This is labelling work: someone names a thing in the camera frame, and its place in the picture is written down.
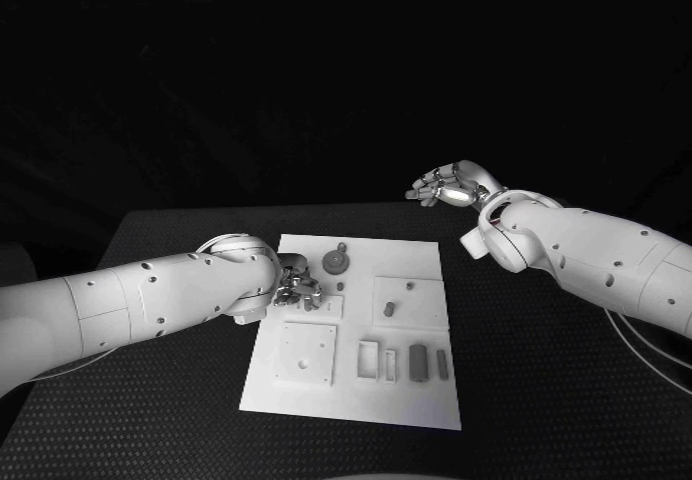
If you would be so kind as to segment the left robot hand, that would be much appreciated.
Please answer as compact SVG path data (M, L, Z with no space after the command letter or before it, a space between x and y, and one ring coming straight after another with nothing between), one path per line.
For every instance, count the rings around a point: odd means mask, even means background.
M324 294L319 281L313 278L308 258L298 253L279 253L280 277L275 298L277 307L302 304L311 312L319 310Z

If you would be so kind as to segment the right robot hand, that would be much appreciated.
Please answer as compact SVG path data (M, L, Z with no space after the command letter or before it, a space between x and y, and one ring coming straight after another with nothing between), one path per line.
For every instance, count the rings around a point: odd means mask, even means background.
M489 171L474 161L462 160L436 167L414 181L406 199L423 207L446 203L482 211L488 202L507 188Z

